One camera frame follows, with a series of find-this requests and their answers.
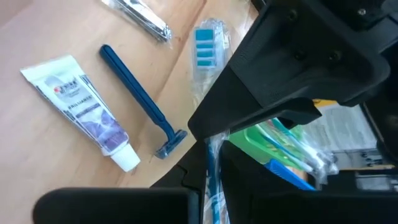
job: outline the toothpaste tube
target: toothpaste tube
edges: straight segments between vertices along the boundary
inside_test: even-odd
[[[140,162],[129,136],[71,56],[21,70],[37,91],[110,156],[125,172]]]

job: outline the green object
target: green object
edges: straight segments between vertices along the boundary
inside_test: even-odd
[[[292,132],[296,136],[300,136],[299,129],[295,128],[292,130]],[[299,153],[294,146],[283,141],[283,138],[278,138],[276,140],[296,157],[303,157],[303,155],[301,155],[301,153]],[[261,136],[255,126],[246,128],[242,131],[230,135],[229,141],[261,164],[266,164],[271,159],[277,159],[285,166],[290,166],[302,170],[302,168],[298,164],[290,160],[281,150],[275,148],[271,143],[267,142]]]

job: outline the wooden surface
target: wooden surface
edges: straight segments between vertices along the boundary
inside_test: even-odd
[[[175,129],[187,128],[191,37],[209,17],[225,21],[235,49],[255,19],[244,0],[147,0],[172,28],[172,48],[158,44],[99,0],[5,0],[0,7],[0,223],[30,223],[34,202],[60,187],[149,187],[194,143],[170,157],[153,153],[166,141],[98,55],[109,44]],[[124,173],[25,81],[19,70],[72,54],[130,136],[142,162]]]

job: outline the plastic bag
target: plastic bag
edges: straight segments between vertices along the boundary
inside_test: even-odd
[[[206,140],[207,156],[207,178],[206,197],[203,210],[203,223],[205,224],[227,224],[229,223],[228,211],[224,198],[223,187],[220,178],[219,152],[223,141],[227,140],[229,131],[217,134]]]
[[[232,52],[229,31],[223,21],[207,19],[193,32],[192,93],[194,104],[198,106],[223,71]]]
[[[300,126],[288,130],[277,118],[273,118],[257,124],[256,128],[266,141],[281,150],[302,170],[313,175],[319,184],[325,184],[328,175],[338,173],[333,153],[313,147],[311,137],[299,130]]]
[[[170,27],[140,0],[102,0],[111,9],[117,11],[128,21],[142,26],[160,42],[168,42],[172,38]]]

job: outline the toothpaste tube cap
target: toothpaste tube cap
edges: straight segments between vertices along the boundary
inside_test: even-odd
[[[130,144],[127,144],[123,148],[118,150],[115,154],[111,156],[111,158],[125,172],[129,172],[130,170],[135,168],[135,166],[137,166],[138,163],[140,163],[141,161]]]

